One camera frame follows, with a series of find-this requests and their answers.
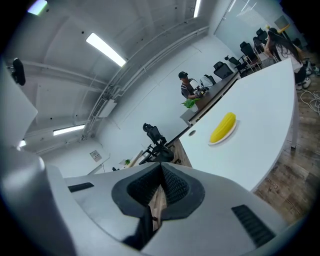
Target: office chair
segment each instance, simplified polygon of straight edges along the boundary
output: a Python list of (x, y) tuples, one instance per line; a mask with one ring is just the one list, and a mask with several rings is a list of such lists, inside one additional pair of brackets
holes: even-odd
[(229, 66), (221, 61), (217, 62), (213, 67), (215, 68), (213, 73), (221, 79), (225, 79), (233, 74), (233, 71), (229, 68)]
[(259, 28), (256, 31), (256, 35), (258, 36), (258, 38), (262, 41), (262, 43), (266, 44), (267, 43), (267, 37), (268, 34), (265, 30), (262, 30), (261, 28)]
[(244, 60), (247, 62), (249, 67), (251, 68), (252, 72), (254, 72), (253, 68), (257, 70), (256, 65), (258, 65), (258, 57), (255, 54), (254, 50), (252, 49), (251, 45), (247, 42), (242, 42), (240, 44), (241, 52), (244, 53), (245, 58)]
[(239, 71), (240, 76), (243, 78), (248, 74), (247, 63), (243, 60), (243, 58), (236, 59), (235, 57), (228, 58), (229, 62), (235, 65), (235, 68)]
[(221, 66), (223, 66), (223, 62), (218, 61), (216, 64), (213, 65), (214, 69), (217, 70), (218, 68), (220, 68)]
[(265, 52), (265, 49), (262, 44), (263, 42), (258, 37), (255, 36), (253, 38), (253, 45), (258, 54), (262, 54)]
[(212, 85), (215, 85), (216, 84), (216, 81), (214, 80), (213, 76), (212, 75), (207, 75), (205, 74), (204, 75), (206, 78), (208, 78), (211, 82), (212, 82)]
[[(174, 148), (175, 146), (171, 145), (169, 148), (165, 146), (167, 140), (160, 134), (156, 126), (144, 123), (143, 130), (152, 140), (154, 146), (151, 146), (150, 144), (142, 153), (142, 156), (145, 153), (148, 153), (148, 155), (139, 163), (139, 165), (149, 162), (171, 162), (175, 158), (175, 155), (169, 148)], [(174, 163), (176, 164), (177, 162), (181, 163), (181, 160), (177, 159)]]
[(144, 123), (143, 130), (146, 132), (146, 135), (152, 140), (155, 147), (160, 145), (165, 145), (167, 140), (163, 137), (156, 126)]

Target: pipe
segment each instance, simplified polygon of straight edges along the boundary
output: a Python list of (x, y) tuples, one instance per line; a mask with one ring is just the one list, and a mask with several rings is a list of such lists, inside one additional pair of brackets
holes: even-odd
[[(87, 75), (84, 75), (84, 74), (79, 74), (79, 73), (76, 73), (76, 72), (73, 72), (73, 71), (70, 71), (70, 70), (67, 70), (67, 69), (64, 69), (64, 68), (55, 67), (55, 66), (51, 66), (51, 65), (48, 65), (48, 64), (37, 63), (37, 62), (27, 61), (27, 60), (22, 60), (21, 62), (22, 62), (23, 64), (29, 65), (29, 66), (34, 66), (34, 67), (39, 67), (39, 68), (44, 68), (44, 69), (50, 69), (50, 70), (60, 71), (60, 72), (67, 73), (67, 74), (71, 74), (71, 75), (78, 76), (78, 77), (81, 77), (81, 78), (86, 78), (86, 79), (94, 80), (94, 78), (92, 78), (92, 77), (90, 77), (90, 76), (87, 76)], [(96, 79), (95, 81), (98, 82), (98, 83), (100, 83), (100, 84), (106, 85), (106, 86), (108, 85), (106, 82), (101, 81), (101, 80), (97, 80), (97, 79)]]

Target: cable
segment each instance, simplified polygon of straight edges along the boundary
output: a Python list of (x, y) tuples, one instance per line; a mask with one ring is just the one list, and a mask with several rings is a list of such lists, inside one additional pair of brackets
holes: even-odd
[[(317, 91), (314, 91), (314, 92), (311, 92), (311, 91), (308, 91), (308, 90), (303, 90), (304, 92), (301, 93), (300, 95), (300, 99), (303, 103), (307, 104), (310, 109), (312, 109), (314, 112), (318, 113), (318, 115), (320, 116), (320, 96), (318, 95), (318, 92), (320, 92), (320, 90), (317, 90)], [(305, 93), (309, 93), (311, 94), (314, 99), (312, 99), (309, 103), (305, 102), (303, 99), (302, 99), (302, 95), (304, 95)]]

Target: white table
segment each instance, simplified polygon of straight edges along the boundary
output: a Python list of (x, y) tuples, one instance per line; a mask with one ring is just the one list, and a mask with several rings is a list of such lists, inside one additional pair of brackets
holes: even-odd
[[(226, 113), (236, 115), (230, 137), (208, 141)], [(253, 191), (276, 163), (293, 124), (296, 147), (299, 112), (291, 60), (281, 61), (238, 80), (180, 141), (194, 169), (228, 178)]]

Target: black vent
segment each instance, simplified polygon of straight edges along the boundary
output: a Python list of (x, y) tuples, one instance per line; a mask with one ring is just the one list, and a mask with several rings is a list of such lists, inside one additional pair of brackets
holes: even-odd
[(231, 209), (255, 246), (263, 246), (275, 237), (275, 234), (246, 205), (239, 205)]

